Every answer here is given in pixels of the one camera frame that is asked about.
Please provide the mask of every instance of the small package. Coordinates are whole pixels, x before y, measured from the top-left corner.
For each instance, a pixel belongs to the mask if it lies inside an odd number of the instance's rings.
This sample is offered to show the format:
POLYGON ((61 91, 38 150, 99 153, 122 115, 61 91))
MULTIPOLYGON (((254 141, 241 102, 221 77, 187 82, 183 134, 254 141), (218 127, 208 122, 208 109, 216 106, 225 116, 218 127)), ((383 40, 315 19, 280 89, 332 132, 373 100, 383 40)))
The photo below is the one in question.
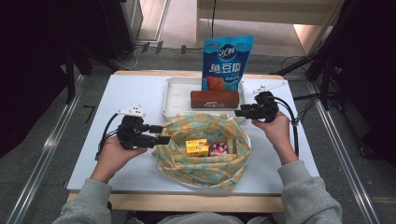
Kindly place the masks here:
POLYGON ((212 143, 209 147, 209 156, 221 156, 227 155, 228 153, 228 146, 224 142, 215 142, 212 143))
POLYGON ((253 45, 252 35, 204 42, 202 91, 238 91, 253 45))
POLYGON ((187 156, 190 157, 207 157, 209 146, 205 138, 186 141, 187 156))

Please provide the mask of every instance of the cloth bag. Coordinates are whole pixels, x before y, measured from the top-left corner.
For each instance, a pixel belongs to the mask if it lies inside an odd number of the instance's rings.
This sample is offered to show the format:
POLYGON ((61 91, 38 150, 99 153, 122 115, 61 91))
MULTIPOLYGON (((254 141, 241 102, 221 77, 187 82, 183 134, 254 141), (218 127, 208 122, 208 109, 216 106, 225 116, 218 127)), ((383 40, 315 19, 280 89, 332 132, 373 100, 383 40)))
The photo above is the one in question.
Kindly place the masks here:
POLYGON ((153 155, 159 169, 193 187, 233 190, 251 156, 250 140, 228 115, 179 114, 163 125, 159 136, 171 136, 168 145, 158 145, 153 155), (187 156, 186 141, 206 138, 208 144, 227 143, 229 154, 214 157, 187 156))

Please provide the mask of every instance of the brown block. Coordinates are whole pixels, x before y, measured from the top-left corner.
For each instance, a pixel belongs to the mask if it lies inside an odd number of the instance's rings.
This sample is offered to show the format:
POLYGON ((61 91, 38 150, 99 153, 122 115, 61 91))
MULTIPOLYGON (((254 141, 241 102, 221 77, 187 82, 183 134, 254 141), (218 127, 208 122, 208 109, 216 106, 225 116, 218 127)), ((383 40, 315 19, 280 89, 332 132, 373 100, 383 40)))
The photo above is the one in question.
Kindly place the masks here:
POLYGON ((191 108, 237 108, 238 91, 191 91, 191 108))

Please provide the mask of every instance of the white tray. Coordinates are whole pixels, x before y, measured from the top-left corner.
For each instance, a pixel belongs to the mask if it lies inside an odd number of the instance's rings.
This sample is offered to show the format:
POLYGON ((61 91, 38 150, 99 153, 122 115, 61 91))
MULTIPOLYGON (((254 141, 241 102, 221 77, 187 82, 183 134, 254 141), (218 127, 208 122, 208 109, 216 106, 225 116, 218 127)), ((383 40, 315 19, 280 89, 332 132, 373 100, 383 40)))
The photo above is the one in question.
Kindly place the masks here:
MULTIPOLYGON (((244 82, 239 83, 239 105, 245 104, 244 82)), ((202 79, 200 77, 170 77, 166 80, 166 92, 163 99, 163 116, 167 120, 173 119, 177 114, 227 114, 236 122, 245 120, 244 117, 236 117, 231 108, 191 108, 191 91, 200 91, 202 79)))

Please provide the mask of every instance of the aluminum rail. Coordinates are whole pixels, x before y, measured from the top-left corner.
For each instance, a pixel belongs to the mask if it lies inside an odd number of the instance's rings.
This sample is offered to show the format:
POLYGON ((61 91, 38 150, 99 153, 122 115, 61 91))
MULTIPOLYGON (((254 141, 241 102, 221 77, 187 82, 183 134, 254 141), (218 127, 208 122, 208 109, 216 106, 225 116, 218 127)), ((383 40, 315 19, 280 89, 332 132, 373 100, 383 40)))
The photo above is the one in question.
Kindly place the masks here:
MULTIPOLYGON (((311 93, 319 93, 318 86, 316 84, 313 84, 312 82, 308 82, 308 88, 310 89, 311 93)), ((335 128, 330 111, 327 111, 321 102, 317 103, 317 108, 320 116, 322 117, 324 125, 326 126, 327 132, 332 140, 332 144, 338 156, 338 160, 341 162, 341 166, 343 167, 346 174, 346 179, 349 182, 356 202, 361 209, 366 223, 380 223, 378 216, 376 215, 375 209, 373 208, 373 205, 371 203, 370 197, 367 194, 366 189, 361 182, 361 179, 359 178, 359 175, 353 165, 352 160, 349 157, 349 154, 347 153, 347 149, 345 148, 344 143, 341 140, 340 134, 335 128)))
POLYGON ((33 170, 28 181, 22 188, 20 197, 7 219, 7 224, 22 223, 23 218, 29 208, 29 205, 35 197, 35 193, 37 192, 40 182, 43 179, 43 176, 46 173, 47 168, 52 160, 56 147, 58 146, 58 143, 64 133, 64 129, 67 126, 67 123, 70 120, 74 109, 76 108, 76 104, 81 94, 84 82, 85 77, 83 75, 80 75, 76 83, 76 95, 73 100, 64 107, 64 111, 62 112, 62 115, 60 116, 55 128, 49 134, 49 137, 47 138, 47 141, 43 146, 41 156, 35 165, 35 169, 33 170))

